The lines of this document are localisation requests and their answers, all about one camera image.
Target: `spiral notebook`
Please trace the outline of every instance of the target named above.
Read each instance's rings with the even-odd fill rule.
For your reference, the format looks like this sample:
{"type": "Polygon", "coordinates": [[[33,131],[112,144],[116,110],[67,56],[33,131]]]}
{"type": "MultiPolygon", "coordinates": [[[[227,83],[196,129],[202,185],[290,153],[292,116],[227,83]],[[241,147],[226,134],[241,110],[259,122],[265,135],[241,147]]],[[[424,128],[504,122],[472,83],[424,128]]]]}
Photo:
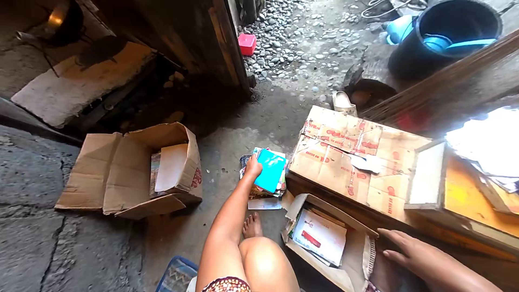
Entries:
{"type": "Polygon", "coordinates": [[[281,173],[285,168],[286,159],[266,149],[261,149],[258,151],[257,160],[263,165],[263,170],[254,181],[254,184],[270,193],[274,193],[278,186],[279,178],[281,178],[281,173]]]}

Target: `leg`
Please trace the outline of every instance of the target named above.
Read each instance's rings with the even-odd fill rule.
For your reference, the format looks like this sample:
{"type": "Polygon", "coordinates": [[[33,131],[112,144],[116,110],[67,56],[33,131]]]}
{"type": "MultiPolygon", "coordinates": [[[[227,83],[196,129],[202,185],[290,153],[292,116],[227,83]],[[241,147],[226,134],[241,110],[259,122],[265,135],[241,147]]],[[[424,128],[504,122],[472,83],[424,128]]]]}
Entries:
{"type": "Polygon", "coordinates": [[[232,276],[248,282],[238,244],[249,193],[261,170],[262,166],[255,156],[249,159],[243,178],[214,218],[200,259],[197,292],[202,291],[213,280],[222,277],[232,276]]]}
{"type": "Polygon", "coordinates": [[[252,291],[299,292],[294,270],[277,243],[263,237],[258,213],[249,216],[243,228],[240,253],[252,291]]]}

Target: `blue plastic object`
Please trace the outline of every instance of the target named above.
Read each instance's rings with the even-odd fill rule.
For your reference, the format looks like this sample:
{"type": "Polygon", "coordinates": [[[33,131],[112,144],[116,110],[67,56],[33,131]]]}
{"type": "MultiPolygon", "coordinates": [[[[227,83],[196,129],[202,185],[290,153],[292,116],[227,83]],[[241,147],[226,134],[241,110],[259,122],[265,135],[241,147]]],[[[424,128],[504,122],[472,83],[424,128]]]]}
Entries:
{"type": "Polygon", "coordinates": [[[426,46],[443,54],[462,54],[463,52],[471,52],[486,47],[495,41],[495,38],[486,38],[453,44],[452,41],[444,35],[426,34],[426,38],[424,38],[424,44],[426,46]]]}
{"type": "Polygon", "coordinates": [[[190,260],[174,256],[160,279],[155,292],[185,292],[192,278],[198,274],[198,266],[190,260]]]}
{"type": "Polygon", "coordinates": [[[424,44],[431,50],[437,52],[443,52],[446,48],[452,45],[452,43],[453,42],[444,35],[426,34],[426,38],[424,38],[424,44]]]}
{"type": "Polygon", "coordinates": [[[413,31],[413,17],[404,15],[391,21],[386,31],[388,32],[388,44],[397,45],[401,43],[413,31]]]}

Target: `red plastic container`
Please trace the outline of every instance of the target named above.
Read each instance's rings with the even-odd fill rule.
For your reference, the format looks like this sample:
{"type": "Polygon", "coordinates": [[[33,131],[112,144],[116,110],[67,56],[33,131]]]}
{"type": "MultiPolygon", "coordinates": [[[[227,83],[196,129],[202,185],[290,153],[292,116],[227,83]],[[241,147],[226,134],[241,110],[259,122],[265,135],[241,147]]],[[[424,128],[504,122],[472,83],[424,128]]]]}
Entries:
{"type": "Polygon", "coordinates": [[[238,36],[238,44],[240,45],[242,55],[252,56],[256,49],[256,36],[242,33],[238,36]]]}

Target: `open cardboard box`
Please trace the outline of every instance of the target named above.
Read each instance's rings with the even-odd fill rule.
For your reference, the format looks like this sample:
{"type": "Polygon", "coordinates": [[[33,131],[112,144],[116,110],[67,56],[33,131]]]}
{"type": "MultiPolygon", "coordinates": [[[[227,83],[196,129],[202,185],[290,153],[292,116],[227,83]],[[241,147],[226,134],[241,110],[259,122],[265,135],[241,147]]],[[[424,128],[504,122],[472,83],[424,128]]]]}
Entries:
{"type": "Polygon", "coordinates": [[[324,275],[328,280],[346,292],[364,292],[375,264],[375,239],[378,233],[369,229],[350,215],[311,195],[298,195],[285,217],[288,218],[286,228],[281,236],[286,246],[302,257],[307,263],[324,275]],[[327,215],[348,226],[346,246],[344,247],[342,264],[337,268],[326,266],[306,249],[300,247],[290,237],[289,233],[295,228],[297,217],[305,202],[317,206],[327,215]]]}
{"type": "Polygon", "coordinates": [[[180,123],[143,130],[88,134],[56,209],[102,210],[138,220],[202,201],[200,154],[195,135],[180,123]],[[173,193],[149,198],[151,154],[188,143],[187,158],[173,193]]]}

